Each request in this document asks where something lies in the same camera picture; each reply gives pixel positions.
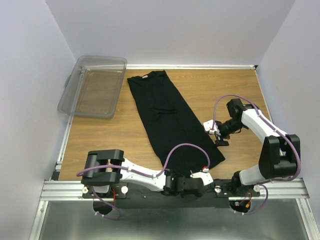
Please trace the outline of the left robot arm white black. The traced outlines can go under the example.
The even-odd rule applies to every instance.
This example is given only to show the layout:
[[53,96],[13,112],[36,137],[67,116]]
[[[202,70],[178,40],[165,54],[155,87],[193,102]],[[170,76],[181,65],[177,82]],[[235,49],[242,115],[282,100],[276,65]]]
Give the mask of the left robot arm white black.
[[120,149],[90,151],[84,169],[76,174],[81,183],[101,198],[110,194],[111,186],[120,182],[144,187],[164,196],[194,195],[202,197],[207,186],[214,182],[209,170],[191,173],[189,177],[168,168],[153,170],[124,158]]

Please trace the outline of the clear plastic bin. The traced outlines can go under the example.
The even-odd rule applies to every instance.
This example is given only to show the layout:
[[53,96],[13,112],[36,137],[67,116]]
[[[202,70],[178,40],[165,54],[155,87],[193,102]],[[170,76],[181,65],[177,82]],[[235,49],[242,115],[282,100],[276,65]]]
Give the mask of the clear plastic bin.
[[127,60],[83,55],[65,83],[57,110],[70,117],[112,119],[116,112]]

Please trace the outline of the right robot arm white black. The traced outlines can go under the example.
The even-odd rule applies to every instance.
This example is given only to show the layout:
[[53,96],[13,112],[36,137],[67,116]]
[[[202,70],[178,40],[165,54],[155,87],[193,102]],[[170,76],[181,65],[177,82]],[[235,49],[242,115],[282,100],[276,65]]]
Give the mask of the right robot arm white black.
[[230,191],[234,195],[243,195],[248,186],[270,181],[288,182],[300,174],[301,145],[297,135],[277,128],[253,103],[243,104],[240,98],[233,98],[226,107],[230,119],[225,122],[214,120],[210,130],[218,147],[228,146],[230,136],[243,128],[251,130],[262,142],[258,164],[233,174]]

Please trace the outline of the black t shirt blue logo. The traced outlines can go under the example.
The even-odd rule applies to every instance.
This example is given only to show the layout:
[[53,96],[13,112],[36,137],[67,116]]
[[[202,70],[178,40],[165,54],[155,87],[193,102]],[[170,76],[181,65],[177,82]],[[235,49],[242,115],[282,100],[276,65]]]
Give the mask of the black t shirt blue logo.
[[168,169],[188,177],[225,160],[164,70],[127,82],[150,145]]

